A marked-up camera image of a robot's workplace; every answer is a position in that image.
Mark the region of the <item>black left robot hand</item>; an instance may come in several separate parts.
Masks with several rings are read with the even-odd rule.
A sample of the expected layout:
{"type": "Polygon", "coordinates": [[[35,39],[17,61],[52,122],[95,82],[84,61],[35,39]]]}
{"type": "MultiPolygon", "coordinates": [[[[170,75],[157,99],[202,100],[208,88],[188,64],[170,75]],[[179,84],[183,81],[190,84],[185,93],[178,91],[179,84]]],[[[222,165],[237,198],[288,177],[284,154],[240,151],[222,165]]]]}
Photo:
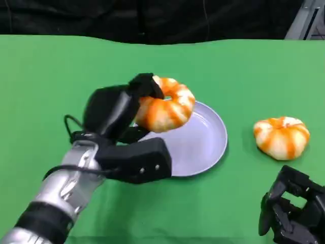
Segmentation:
{"type": "Polygon", "coordinates": [[[83,129],[113,143],[137,142],[149,133],[139,122],[135,127],[130,126],[144,97],[164,97],[152,73],[140,73],[127,84],[96,89],[83,113],[83,129]]]}

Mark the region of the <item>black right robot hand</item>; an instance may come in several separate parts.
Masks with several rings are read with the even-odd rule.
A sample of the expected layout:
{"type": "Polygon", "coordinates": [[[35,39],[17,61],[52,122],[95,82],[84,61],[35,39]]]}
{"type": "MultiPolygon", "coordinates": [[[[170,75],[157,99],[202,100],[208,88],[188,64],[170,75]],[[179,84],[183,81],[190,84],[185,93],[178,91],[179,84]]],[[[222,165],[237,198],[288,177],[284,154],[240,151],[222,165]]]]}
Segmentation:
{"type": "Polygon", "coordinates": [[[324,243],[324,186],[288,165],[261,200],[258,234],[274,243],[324,243]]]}

